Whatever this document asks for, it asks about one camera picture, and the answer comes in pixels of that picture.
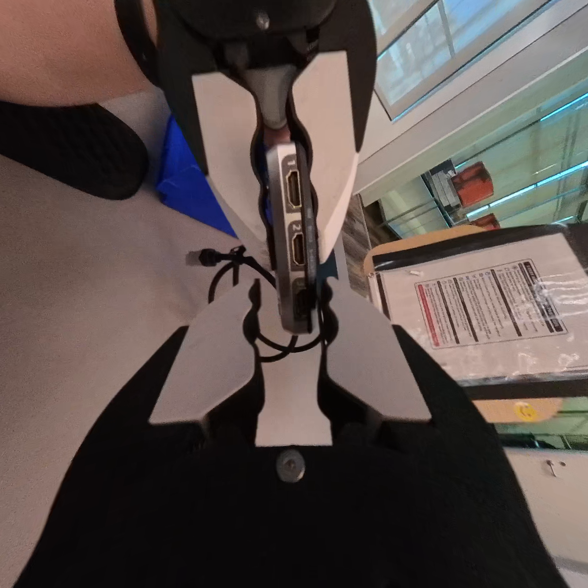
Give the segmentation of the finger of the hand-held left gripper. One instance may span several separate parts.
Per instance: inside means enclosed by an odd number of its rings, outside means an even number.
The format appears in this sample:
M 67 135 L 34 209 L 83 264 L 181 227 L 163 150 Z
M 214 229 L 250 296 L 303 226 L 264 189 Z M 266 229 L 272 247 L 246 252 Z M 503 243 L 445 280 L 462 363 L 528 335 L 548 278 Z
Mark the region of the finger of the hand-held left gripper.
M 318 202 L 319 261 L 324 263 L 341 232 L 359 160 L 347 53 L 319 53 L 294 78 L 291 94 L 312 149 L 310 180 Z
M 260 264 L 270 264 L 267 230 L 260 212 L 262 184 L 252 148 L 261 130 L 251 92 L 221 72 L 195 74 L 206 179 L 233 231 Z

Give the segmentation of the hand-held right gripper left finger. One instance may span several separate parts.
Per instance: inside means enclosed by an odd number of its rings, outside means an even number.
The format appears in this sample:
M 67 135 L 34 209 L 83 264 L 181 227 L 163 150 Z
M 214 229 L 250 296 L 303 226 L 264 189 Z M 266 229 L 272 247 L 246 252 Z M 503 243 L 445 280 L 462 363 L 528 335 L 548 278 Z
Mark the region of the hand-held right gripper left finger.
M 261 282 L 245 279 L 189 324 L 149 417 L 152 425 L 203 422 L 223 402 L 249 393 L 254 412 L 265 401 L 258 313 Z

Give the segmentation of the large paned window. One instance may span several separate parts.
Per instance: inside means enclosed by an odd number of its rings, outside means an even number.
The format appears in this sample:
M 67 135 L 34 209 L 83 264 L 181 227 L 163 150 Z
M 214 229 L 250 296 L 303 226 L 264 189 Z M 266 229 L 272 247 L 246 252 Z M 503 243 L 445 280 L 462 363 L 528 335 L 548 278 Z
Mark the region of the large paned window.
M 393 125 L 441 91 L 444 104 L 587 1 L 370 1 L 378 60 L 375 119 Z

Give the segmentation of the person's left forearm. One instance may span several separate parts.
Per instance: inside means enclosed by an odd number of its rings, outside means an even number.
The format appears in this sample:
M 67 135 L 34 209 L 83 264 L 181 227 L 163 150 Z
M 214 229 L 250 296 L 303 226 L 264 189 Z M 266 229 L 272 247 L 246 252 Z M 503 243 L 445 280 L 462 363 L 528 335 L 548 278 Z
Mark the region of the person's left forearm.
M 154 88 L 114 1 L 1 1 L 2 101 L 71 107 Z

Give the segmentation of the silver hdmi adapter hub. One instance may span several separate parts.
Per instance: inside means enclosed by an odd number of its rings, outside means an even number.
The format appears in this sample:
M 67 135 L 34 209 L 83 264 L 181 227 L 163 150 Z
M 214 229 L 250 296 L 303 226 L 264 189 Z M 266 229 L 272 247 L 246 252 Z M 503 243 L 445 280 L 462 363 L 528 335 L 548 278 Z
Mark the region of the silver hdmi adapter hub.
M 306 154 L 296 142 L 266 154 L 279 313 L 292 335 L 314 330 L 318 230 Z

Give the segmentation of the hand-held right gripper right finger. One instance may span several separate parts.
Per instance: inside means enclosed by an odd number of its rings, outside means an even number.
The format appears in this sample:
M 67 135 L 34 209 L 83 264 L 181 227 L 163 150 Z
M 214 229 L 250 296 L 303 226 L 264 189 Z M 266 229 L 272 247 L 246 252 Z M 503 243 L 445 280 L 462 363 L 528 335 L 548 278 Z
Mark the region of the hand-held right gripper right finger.
M 386 420 L 430 421 L 390 319 L 334 277 L 320 301 L 330 381 Z

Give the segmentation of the laminated instruction sheet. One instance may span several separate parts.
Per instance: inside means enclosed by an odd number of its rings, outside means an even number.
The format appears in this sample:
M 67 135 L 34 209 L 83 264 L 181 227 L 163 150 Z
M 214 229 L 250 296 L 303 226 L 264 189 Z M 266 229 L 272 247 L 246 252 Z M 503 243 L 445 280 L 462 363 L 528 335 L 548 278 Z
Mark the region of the laminated instruction sheet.
M 375 304 L 463 386 L 587 380 L 585 229 L 499 229 L 374 255 Z

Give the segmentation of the blue plastic bin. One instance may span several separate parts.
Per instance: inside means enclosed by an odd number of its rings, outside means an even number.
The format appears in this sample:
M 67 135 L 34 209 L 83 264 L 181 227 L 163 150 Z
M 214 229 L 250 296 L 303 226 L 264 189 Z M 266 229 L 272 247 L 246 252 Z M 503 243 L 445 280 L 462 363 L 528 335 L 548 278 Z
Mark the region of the blue plastic bin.
M 166 125 L 156 189 L 168 208 L 236 238 L 173 115 Z

